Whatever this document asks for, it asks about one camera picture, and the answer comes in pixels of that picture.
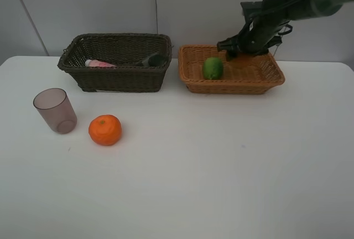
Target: plastic cup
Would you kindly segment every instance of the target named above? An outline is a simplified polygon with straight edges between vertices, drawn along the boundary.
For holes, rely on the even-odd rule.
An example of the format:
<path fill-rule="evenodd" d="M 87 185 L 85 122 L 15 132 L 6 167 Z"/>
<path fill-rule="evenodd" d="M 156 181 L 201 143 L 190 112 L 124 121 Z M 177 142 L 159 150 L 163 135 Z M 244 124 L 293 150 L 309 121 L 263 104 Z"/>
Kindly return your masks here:
<path fill-rule="evenodd" d="M 66 134 L 76 127 L 77 118 L 64 90 L 42 91 L 34 98 L 33 105 L 54 132 Z"/>

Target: white wall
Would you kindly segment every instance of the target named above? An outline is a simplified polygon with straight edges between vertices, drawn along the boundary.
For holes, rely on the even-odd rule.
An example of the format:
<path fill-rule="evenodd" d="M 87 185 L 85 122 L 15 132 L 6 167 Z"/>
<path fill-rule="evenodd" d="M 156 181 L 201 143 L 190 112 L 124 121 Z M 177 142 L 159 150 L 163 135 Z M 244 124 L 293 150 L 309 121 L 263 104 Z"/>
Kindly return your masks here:
<path fill-rule="evenodd" d="M 294 31 L 283 37 L 278 60 L 341 61 L 354 68 L 354 3 L 333 16 L 292 22 Z"/>
<path fill-rule="evenodd" d="M 20 0 L 0 0 L 0 65 L 16 55 L 46 55 Z"/>
<path fill-rule="evenodd" d="M 183 44 L 216 44 L 244 25 L 240 2 L 260 0 L 23 0 L 50 55 L 89 32 L 167 34 L 176 57 Z M 0 0 L 0 63 L 13 55 L 45 55 L 20 0 Z M 292 22 L 275 58 L 341 61 L 354 68 L 354 4 L 332 17 Z"/>
<path fill-rule="evenodd" d="M 157 0 L 159 33 L 171 37 L 175 57 L 183 44 L 216 44 L 242 29 L 243 1 L 261 0 Z"/>
<path fill-rule="evenodd" d="M 83 33 L 156 33 L 155 0 L 23 0 L 50 55 Z"/>

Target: white table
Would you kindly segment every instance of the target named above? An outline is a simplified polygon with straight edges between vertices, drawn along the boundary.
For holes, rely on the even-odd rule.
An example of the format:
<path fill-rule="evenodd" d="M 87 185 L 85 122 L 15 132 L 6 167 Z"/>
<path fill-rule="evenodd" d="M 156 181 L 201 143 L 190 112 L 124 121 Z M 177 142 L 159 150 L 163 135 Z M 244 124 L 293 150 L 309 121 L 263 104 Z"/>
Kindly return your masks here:
<path fill-rule="evenodd" d="M 0 67 L 0 238 L 274 239 L 354 236 L 354 73 L 279 62 L 261 96 L 197 95 L 176 61 L 158 93 L 85 93 L 58 58 Z M 32 105 L 61 87 L 79 119 L 52 132 Z M 117 116 L 123 138 L 87 129 Z"/>

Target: green lime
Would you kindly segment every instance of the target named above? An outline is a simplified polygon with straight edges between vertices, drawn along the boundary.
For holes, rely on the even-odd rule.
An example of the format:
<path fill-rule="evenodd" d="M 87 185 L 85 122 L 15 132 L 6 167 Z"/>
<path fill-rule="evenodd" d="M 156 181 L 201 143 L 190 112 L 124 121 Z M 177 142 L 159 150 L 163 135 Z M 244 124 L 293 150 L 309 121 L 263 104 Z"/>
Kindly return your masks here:
<path fill-rule="evenodd" d="M 223 73 L 223 63 L 220 58 L 208 58 L 203 64 L 203 75 L 207 80 L 219 80 Z"/>

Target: cup rim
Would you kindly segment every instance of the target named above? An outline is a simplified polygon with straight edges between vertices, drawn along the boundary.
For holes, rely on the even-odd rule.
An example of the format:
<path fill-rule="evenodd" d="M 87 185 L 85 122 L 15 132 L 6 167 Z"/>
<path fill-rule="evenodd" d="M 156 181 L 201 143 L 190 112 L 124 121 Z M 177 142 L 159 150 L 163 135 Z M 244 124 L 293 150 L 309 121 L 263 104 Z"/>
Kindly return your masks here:
<path fill-rule="evenodd" d="M 37 107 L 37 106 L 35 105 L 35 103 L 34 103 L 35 99 L 36 99 L 39 95 L 41 95 L 43 92 L 49 91 L 49 90 L 61 90 L 61 91 L 63 91 L 64 94 L 65 94 L 64 99 L 63 99 L 60 103 L 58 103 L 56 106 L 53 106 L 53 107 L 51 107 L 51 108 L 39 108 L 39 107 Z M 61 88 L 49 88 L 49 89 L 46 89 L 46 90 L 44 90 L 44 91 L 41 91 L 40 93 L 38 93 L 38 94 L 34 97 L 34 99 L 33 99 L 33 106 L 34 106 L 36 109 L 38 109 L 38 110 L 49 110 L 49 109 L 53 109 L 53 108 L 56 108 L 56 107 L 58 107 L 59 105 L 61 105 L 61 104 L 66 100 L 66 98 L 67 98 L 66 91 L 64 91 L 63 89 L 61 89 Z"/>

